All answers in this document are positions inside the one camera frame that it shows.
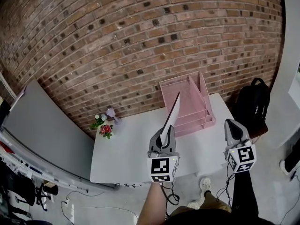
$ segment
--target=pink file tray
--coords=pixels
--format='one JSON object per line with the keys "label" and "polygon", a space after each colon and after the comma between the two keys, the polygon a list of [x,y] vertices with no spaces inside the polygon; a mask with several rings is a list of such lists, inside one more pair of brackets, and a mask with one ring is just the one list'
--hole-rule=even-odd
{"label": "pink file tray", "polygon": [[187,135],[211,127],[216,119],[212,113],[203,75],[194,72],[159,83],[167,112],[170,113],[178,92],[180,110],[175,123],[175,136]]}

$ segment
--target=gray partition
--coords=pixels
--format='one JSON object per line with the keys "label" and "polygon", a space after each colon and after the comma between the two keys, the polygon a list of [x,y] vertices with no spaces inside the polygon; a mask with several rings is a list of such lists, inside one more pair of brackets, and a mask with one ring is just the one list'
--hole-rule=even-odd
{"label": "gray partition", "polygon": [[3,127],[23,146],[56,167],[90,180],[94,141],[32,81]]}

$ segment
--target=shoe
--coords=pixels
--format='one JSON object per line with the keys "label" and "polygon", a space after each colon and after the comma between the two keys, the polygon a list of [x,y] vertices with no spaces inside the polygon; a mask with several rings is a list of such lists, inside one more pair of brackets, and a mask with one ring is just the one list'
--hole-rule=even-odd
{"label": "shoe", "polygon": [[289,175],[290,173],[285,169],[285,161],[284,160],[281,160],[280,163],[279,163],[279,167],[281,169],[281,171],[283,171],[283,173],[285,175]]}
{"label": "shoe", "polygon": [[187,207],[195,209],[195,210],[198,210],[200,208],[199,203],[197,201],[191,201],[191,202],[189,202],[189,204],[187,205]]}
{"label": "shoe", "polygon": [[211,180],[208,177],[202,178],[199,182],[199,187],[201,189],[200,198],[205,200],[204,194],[207,190],[211,191]]}

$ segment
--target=black and white marker cube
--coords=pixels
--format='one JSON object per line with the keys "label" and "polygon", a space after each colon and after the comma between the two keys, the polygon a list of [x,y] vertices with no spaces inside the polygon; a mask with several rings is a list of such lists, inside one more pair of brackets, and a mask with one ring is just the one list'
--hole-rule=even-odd
{"label": "black and white marker cube", "polygon": [[152,182],[170,182],[175,178],[178,157],[150,157],[147,159],[147,165]]}
{"label": "black and white marker cube", "polygon": [[250,143],[240,148],[229,149],[226,160],[233,173],[250,170],[256,162],[255,145]]}

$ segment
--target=black backpack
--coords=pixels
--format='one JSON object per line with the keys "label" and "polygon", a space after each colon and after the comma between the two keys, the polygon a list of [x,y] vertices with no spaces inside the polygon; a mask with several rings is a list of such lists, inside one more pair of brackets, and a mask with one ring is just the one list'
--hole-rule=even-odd
{"label": "black backpack", "polygon": [[250,86],[241,89],[233,107],[234,119],[244,125],[249,132],[259,129],[266,120],[270,102],[269,87],[261,78],[255,78]]}

